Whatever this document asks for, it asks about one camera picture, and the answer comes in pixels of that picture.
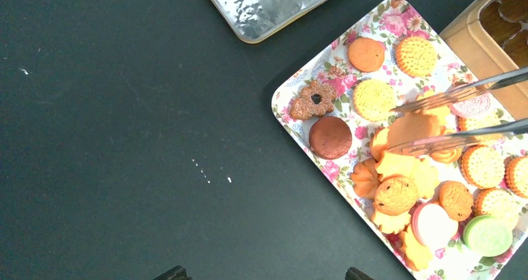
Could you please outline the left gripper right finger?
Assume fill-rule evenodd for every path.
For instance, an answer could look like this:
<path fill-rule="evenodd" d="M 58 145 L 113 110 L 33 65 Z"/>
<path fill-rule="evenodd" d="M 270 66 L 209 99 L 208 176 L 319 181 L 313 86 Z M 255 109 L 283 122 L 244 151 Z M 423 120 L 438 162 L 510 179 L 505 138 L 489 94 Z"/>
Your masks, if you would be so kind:
<path fill-rule="evenodd" d="M 345 280 L 374 280 L 374 278 L 355 267 L 350 267 L 346 272 Z"/>

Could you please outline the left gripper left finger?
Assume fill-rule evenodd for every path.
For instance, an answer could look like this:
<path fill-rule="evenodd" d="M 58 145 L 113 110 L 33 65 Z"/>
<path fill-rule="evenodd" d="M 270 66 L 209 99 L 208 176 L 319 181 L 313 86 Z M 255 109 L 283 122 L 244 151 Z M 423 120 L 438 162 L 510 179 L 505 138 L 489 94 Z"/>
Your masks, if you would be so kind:
<path fill-rule="evenodd" d="M 185 268 L 182 266 L 175 266 L 153 280 L 192 280 L 192 278 L 187 275 Z"/>

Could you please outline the white handled metal tongs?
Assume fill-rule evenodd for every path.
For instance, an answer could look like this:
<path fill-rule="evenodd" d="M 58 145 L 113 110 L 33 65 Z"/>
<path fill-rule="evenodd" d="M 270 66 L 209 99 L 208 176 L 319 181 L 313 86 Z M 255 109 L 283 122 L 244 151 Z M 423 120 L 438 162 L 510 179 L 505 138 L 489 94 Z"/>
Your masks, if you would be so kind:
<path fill-rule="evenodd" d="M 451 91 L 439 93 L 423 100 L 398 106 L 393 108 L 392 111 L 406 113 L 416 110 L 430 110 L 439 106 L 448 106 L 526 80 L 527 68 L 524 67 L 489 77 L 469 85 L 464 85 Z M 445 149 L 477 145 L 484 142 L 487 135 L 498 134 L 500 136 L 505 136 L 525 134 L 526 132 L 527 119 L 524 118 L 518 121 L 472 131 L 461 131 L 453 134 L 417 139 L 392 146 L 388 148 L 387 151 L 406 156 L 421 156 Z"/>

